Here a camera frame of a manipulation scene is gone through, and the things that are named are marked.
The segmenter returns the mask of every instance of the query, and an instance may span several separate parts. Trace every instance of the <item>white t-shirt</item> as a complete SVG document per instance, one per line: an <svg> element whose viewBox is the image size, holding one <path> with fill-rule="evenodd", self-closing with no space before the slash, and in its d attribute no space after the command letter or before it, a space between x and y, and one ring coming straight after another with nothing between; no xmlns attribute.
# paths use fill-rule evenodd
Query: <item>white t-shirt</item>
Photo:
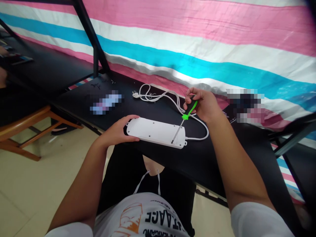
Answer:
<svg viewBox="0 0 316 237"><path fill-rule="evenodd" d="M281 216L271 208L254 202L238 204L231 213L236 237L294 236ZM46 237L188 237L171 205L153 193L124 198L101 213L92 230L83 223L71 223L47 233Z"/></svg>

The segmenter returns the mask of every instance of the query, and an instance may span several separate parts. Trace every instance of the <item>left hand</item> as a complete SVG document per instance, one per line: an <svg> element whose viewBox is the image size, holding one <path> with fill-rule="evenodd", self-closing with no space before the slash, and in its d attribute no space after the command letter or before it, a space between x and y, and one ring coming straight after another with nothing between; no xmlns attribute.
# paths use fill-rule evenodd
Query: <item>left hand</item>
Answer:
<svg viewBox="0 0 316 237"><path fill-rule="evenodd" d="M124 134L124 126L130 119L139 118L138 115L128 115L121 118L114 123L108 130L106 130L100 137L98 137L95 143L103 147L109 147L111 145L117 145L123 142L138 142L139 138L133 136L127 136Z"/></svg>

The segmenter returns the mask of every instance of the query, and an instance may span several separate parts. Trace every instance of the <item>plug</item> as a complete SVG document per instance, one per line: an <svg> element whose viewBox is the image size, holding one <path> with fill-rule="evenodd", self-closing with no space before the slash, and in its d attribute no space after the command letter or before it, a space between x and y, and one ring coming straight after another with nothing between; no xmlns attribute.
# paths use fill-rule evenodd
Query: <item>plug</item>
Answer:
<svg viewBox="0 0 316 237"><path fill-rule="evenodd" d="M140 98L141 97L136 91L133 91L132 95L133 95L134 98Z"/></svg>

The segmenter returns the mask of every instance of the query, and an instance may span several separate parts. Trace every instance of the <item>drawstring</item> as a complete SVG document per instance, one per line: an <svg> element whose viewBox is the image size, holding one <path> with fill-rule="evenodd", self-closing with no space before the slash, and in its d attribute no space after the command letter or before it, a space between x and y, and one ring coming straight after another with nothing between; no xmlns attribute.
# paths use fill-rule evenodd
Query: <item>drawstring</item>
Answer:
<svg viewBox="0 0 316 237"><path fill-rule="evenodd" d="M135 189L135 191L134 191L133 194L137 193L137 191L138 191L138 189L139 189L139 186L140 186L141 182L143 181L143 179L145 178L145 175L146 175L146 174L144 174L144 175L142 176L141 181L140 181L139 184L137 185L137 187L136 187L136 189Z"/></svg>
<svg viewBox="0 0 316 237"><path fill-rule="evenodd" d="M159 175L159 170L157 170L157 171L158 171L158 195L161 196L161 193L160 193L160 175ZM133 194L136 194L136 193L137 193L137 191L138 191L138 189L139 189L139 186L141 185L141 182L142 182L143 179L145 178L146 174L144 174L144 175L142 176L142 178L141 178L139 184L137 185L137 187L136 187L136 189L135 189L135 191L134 191Z"/></svg>
<svg viewBox="0 0 316 237"><path fill-rule="evenodd" d="M158 171L158 195L161 196L161 193L160 193L160 176L159 176L159 170Z"/></svg>

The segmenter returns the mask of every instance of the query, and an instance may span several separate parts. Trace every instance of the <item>white cable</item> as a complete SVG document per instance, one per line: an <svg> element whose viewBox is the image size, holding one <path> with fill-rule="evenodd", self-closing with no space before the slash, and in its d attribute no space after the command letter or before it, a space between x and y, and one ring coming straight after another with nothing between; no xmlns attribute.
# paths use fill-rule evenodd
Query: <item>white cable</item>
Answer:
<svg viewBox="0 0 316 237"><path fill-rule="evenodd" d="M144 95L141 94L141 90L142 90L142 87L143 87L143 86L149 86L148 91L147 91L146 94L144 94ZM174 92L174 91L166 91L166 92L162 93L161 95L153 95L153 94L151 94L151 93L148 94L148 92L150 91L150 88L151 88L151 86L150 86L149 84L143 84L143 85L140 87L140 89L139 89L139 93L137 93L136 91L133 91L133 97L134 97L134 98L140 98L140 99L143 100L143 101L156 102L156 101L159 100L161 97L165 96L165 97L168 97L168 98L174 103L174 105L177 107L178 111L179 111L182 115L184 114L185 110L180 107L180 98L179 98L179 96L177 95L176 92ZM167 96L167 95L166 95L167 93L174 94L174 95L176 96L176 98L177 98L177 103L175 103L175 101L174 101L171 97ZM208 138L208 135L209 135L208 128L207 128L207 126L206 126L201 120L199 120L199 119L197 119L196 117L194 117L194 115L196 115L196 114L190 114L190 116L191 116L192 118L194 118L195 120L199 121L199 122L205 127L205 129L206 129L206 136L203 137L203 138L189 138L189 137L185 137L185 140L199 140L199 141L200 141L200 140L204 140L204 139Z"/></svg>

